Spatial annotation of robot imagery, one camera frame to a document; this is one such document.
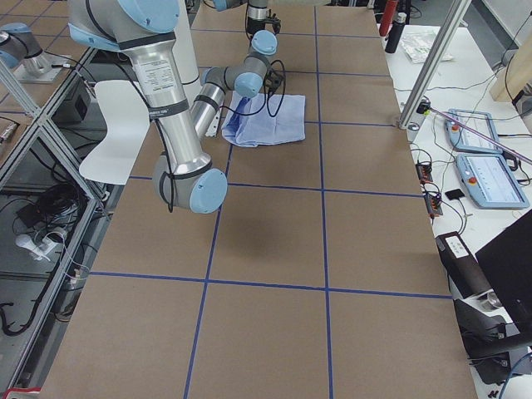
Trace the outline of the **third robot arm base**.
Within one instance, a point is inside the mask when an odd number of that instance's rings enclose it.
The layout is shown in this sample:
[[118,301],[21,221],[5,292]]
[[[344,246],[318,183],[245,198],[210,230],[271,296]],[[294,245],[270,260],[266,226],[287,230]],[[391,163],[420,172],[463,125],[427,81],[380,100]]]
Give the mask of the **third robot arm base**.
[[1,60],[22,83],[50,84],[60,73],[28,25],[13,22],[1,26]]

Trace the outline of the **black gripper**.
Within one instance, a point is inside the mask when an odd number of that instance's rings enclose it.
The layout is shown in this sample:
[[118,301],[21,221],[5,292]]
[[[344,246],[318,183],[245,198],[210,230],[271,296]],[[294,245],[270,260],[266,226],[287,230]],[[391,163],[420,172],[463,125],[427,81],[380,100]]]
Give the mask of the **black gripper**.
[[267,25],[271,25],[273,34],[278,35],[281,31],[281,20],[276,15],[266,17],[264,20],[256,20],[246,17],[245,31],[247,38],[251,40],[255,33],[265,30]]
[[286,74],[283,71],[270,70],[264,78],[264,87],[267,94],[275,94],[279,88],[286,88]]

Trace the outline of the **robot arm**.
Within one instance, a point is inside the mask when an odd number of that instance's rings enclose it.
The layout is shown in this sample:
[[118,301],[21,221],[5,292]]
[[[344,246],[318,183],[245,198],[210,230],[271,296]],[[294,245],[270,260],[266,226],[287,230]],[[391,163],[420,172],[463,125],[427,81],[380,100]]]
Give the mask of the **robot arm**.
[[213,4],[218,12],[245,5],[244,30],[248,39],[252,39],[257,32],[265,30],[268,25],[272,27],[274,35],[280,33],[281,20],[272,13],[267,0],[214,0]]
[[228,91],[253,98],[274,74],[278,40],[266,25],[278,23],[265,1],[247,1],[249,52],[237,66],[208,70],[193,101],[175,60],[177,28],[189,24],[181,1],[70,1],[71,38],[82,45],[129,57],[150,118],[164,146],[155,167],[156,190],[168,208],[215,212],[227,193],[225,174],[212,166],[200,141]]

